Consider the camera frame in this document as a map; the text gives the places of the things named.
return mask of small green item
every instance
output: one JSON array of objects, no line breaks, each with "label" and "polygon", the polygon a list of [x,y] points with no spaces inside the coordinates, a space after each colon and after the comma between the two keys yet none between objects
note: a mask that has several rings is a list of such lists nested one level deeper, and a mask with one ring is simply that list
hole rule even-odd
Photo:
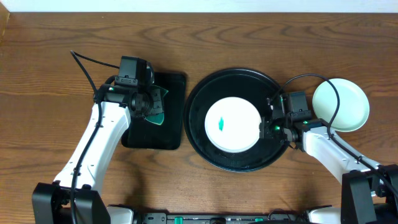
[{"label": "small green item", "polygon": [[153,124],[162,125],[163,121],[164,121],[164,113],[145,117],[145,120],[147,120]]},{"label": "small green item", "polygon": [[182,224],[183,218],[182,217],[175,217],[174,224]]},{"label": "small green item", "polygon": [[223,117],[221,117],[219,123],[218,123],[218,128],[220,129],[220,131],[223,131],[224,128],[224,119]]}]

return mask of green object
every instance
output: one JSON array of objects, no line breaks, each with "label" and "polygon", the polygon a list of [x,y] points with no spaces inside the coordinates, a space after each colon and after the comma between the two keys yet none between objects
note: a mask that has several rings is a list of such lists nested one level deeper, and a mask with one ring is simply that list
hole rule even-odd
[{"label": "green object", "polygon": [[[149,88],[151,88],[151,89],[154,89],[154,88],[160,89],[160,95],[162,97],[162,100],[163,100],[164,96],[169,92],[168,90],[166,90],[166,89],[164,89],[162,87],[156,86],[156,85],[151,85]],[[152,124],[162,125],[163,121],[164,121],[164,113],[160,113],[160,114],[153,115],[153,116],[147,116],[147,117],[145,117],[145,120],[151,122]]]},{"label": "green object", "polygon": [[182,224],[182,217],[175,217],[174,218],[174,224]]},{"label": "green object", "polygon": [[224,128],[224,119],[223,117],[221,117],[219,123],[218,123],[218,128],[220,129],[220,131],[223,131]]}]

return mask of white plate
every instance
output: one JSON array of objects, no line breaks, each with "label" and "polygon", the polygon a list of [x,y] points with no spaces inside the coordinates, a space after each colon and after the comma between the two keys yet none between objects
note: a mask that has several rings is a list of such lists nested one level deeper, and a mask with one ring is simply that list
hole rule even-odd
[{"label": "white plate", "polygon": [[261,117],[250,102],[238,97],[218,100],[207,111],[205,131],[210,142],[225,152],[250,149],[260,138]]},{"label": "white plate", "polygon": [[[366,123],[369,117],[369,101],[362,89],[355,83],[334,78],[330,80],[340,97],[340,108],[331,127],[337,131],[355,131]],[[318,86],[313,94],[312,107],[318,118],[329,122],[336,110],[337,97],[328,82]]]}]

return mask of green connector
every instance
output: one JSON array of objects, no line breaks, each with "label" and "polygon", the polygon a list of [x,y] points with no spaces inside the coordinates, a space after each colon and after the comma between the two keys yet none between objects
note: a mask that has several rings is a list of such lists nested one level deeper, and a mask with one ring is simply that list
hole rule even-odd
[{"label": "green connector", "polygon": [[182,217],[175,217],[174,218],[174,224],[182,224],[182,220],[183,220]]}]

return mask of black mount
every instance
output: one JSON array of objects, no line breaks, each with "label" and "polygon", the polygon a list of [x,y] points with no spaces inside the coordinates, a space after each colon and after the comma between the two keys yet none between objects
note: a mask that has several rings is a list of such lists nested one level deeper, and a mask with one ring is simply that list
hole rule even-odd
[{"label": "black mount", "polygon": [[[52,184],[38,183],[32,195],[36,223],[71,223],[70,208],[64,208],[70,198],[70,188]],[[111,217],[96,190],[76,190],[75,205],[78,223],[109,224]]]},{"label": "black mount", "polygon": [[119,75],[110,77],[101,85],[99,100],[128,107],[130,115],[135,118],[157,115],[164,112],[164,102],[160,89],[149,88],[153,83],[154,71],[148,61],[122,56]]},{"label": "black mount", "polygon": [[[379,166],[376,171],[352,171],[343,174],[341,188],[341,223],[397,223],[397,198],[380,184],[380,172],[393,187],[398,187],[398,166]],[[374,205],[371,192],[385,197],[386,203]]]},{"label": "black mount", "polygon": [[261,118],[260,138],[279,137],[286,141],[295,141],[297,133],[292,129],[294,123],[312,119],[311,110],[308,109],[304,91],[283,93],[274,98],[268,105],[271,107],[270,120]]}]

